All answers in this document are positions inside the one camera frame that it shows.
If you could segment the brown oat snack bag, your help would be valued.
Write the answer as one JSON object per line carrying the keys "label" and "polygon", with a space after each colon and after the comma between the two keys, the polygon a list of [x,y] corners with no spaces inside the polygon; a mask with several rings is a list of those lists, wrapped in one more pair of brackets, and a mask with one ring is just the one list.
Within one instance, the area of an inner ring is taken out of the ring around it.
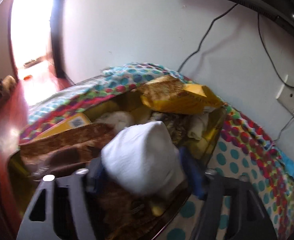
{"label": "brown oat snack bag", "polygon": [[67,176],[100,156],[114,137],[114,126],[92,123],[20,145],[20,157],[35,180]]}

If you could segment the brown patterned sock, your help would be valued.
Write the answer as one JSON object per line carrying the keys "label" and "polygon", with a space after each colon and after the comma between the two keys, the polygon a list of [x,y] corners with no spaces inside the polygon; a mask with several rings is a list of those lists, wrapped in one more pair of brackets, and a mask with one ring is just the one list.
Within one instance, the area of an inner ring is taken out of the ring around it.
{"label": "brown patterned sock", "polygon": [[170,134],[173,144],[177,146],[186,137],[190,119],[190,115],[153,112],[149,121],[162,121]]}

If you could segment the colourful polka dot cloth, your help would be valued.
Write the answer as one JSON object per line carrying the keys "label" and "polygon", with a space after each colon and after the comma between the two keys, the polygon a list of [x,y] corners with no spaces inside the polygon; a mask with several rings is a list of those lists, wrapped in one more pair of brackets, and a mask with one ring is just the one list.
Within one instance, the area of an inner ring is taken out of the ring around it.
{"label": "colourful polka dot cloth", "polygon": [[[191,83],[182,74],[157,64],[107,68],[100,76],[33,107],[20,142],[31,142],[76,113],[92,116],[95,106],[110,103],[115,97],[130,94],[148,81],[166,75]],[[264,202],[277,237],[289,238],[294,231],[294,162],[258,124],[226,105],[210,116],[201,139],[187,139],[186,144],[199,160],[219,174],[232,178],[247,176]]]}

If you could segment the gold tin box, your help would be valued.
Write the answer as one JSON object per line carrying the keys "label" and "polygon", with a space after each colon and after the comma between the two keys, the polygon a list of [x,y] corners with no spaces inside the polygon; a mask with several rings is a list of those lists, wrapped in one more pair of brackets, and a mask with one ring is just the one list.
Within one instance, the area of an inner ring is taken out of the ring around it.
{"label": "gold tin box", "polygon": [[18,239],[153,239],[210,180],[160,121],[92,123],[20,145],[39,185]]}

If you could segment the white sock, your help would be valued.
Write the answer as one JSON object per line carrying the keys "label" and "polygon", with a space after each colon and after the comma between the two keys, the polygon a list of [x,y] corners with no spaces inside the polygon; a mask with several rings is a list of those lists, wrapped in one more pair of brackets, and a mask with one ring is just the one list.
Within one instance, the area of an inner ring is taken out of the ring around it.
{"label": "white sock", "polygon": [[169,196],[185,179],[179,151],[162,121],[133,125],[102,150],[108,176],[137,196]]}

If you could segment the yellow cracker snack bag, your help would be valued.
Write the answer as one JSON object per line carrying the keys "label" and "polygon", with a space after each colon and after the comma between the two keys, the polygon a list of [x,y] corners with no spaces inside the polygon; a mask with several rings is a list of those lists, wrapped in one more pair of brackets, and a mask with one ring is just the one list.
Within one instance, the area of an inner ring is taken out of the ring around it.
{"label": "yellow cracker snack bag", "polygon": [[202,115],[224,104],[209,87],[183,83],[170,75],[151,80],[138,91],[145,106],[161,113]]}

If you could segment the clear plastic bag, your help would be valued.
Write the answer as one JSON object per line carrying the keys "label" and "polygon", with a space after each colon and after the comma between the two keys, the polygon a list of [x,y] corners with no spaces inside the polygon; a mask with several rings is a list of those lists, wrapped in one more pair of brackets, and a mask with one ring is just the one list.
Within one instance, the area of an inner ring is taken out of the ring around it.
{"label": "clear plastic bag", "polygon": [[103,114],[95,119],[94,123],[111,125],[113,126],[114,132],[119,133],[123,129],[134,125],[135,121],[129,112],[116,111]]}

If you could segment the yellow medicine box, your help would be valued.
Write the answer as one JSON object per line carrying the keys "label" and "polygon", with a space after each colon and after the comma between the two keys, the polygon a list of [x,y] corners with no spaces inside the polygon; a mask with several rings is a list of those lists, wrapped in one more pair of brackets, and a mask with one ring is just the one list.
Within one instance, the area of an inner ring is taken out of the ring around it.
{"label": "yellow medicine box", "polygon": [[51,135],[59,134],[61,132],[78,128],[81,126],[86,126],[91,124],[90,119],[83,113],[77,113],[70,118],[63,120],[62,122],[54,125],[53,127],[47,129],[46,131],[40,133],[34,140],[43,139],[45,137],[49,137]]}

